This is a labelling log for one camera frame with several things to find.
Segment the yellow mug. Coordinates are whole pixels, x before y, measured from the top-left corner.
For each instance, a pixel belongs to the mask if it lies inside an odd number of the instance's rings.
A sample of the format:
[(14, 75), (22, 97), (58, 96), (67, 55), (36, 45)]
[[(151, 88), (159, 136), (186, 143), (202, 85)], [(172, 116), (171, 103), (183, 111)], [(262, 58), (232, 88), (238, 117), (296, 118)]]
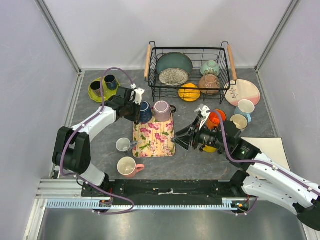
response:
[(202, 145), (199, 150), (206, 153), (215, 153), (218, 149), (212, 146)]

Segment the dark blue mug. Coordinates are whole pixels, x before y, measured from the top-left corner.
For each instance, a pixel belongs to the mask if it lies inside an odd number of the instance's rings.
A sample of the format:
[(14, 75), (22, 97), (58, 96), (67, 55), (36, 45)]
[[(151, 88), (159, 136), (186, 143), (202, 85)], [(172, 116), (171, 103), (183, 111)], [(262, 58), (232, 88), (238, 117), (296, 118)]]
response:
[(150, 104), (147, 101), (142, 101), (139, 111), (139, 122), (141, 124), (148, 123), (153, 118), (153, 113)]

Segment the purple mug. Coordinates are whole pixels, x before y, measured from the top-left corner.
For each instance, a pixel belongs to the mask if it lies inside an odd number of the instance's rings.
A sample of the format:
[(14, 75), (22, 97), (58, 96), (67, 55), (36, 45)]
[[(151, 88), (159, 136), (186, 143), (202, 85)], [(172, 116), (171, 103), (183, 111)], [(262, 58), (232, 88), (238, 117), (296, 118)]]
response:
[(176, 111), (177, 108), (174, 105), (164, 100), (157, 101), (153, 106), (154, 118), (160, 123), (168, 121)]

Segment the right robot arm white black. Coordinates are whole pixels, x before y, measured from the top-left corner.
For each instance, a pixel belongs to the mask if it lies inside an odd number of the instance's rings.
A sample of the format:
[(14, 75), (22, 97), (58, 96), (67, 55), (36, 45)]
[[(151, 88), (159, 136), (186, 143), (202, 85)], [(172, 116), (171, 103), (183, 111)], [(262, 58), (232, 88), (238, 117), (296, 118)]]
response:
[(225, 152), (232, 165), (239, 168), (229, 191), (235, 197), (244, 193), (281, 206), (309, 228), (320, 229), (320, 186), (306, 180), (268, 157), (259, 148), (241, 138), (241, 131), (229, 120), (217, 130), (201, 126), (200, 118), (178, 131), (171, 140), (189, 150), (199, 145)]

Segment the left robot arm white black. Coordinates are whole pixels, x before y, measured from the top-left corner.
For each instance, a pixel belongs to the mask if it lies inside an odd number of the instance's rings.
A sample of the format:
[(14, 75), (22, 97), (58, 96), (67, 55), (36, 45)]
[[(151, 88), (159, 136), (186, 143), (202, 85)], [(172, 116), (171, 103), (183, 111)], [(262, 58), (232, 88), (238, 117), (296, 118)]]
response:
[(115, 95), (103, 102), (95, 113), (73, 127), (61, 127), (57, 132), (52, 162), (62, 176), (76, 176), (92, 184), (99, 197), (106, 196), (109, 176), (91, 163), (91, 141), (105, 128), (124, 118), (137, 123), (145, 90), (119, 87)]

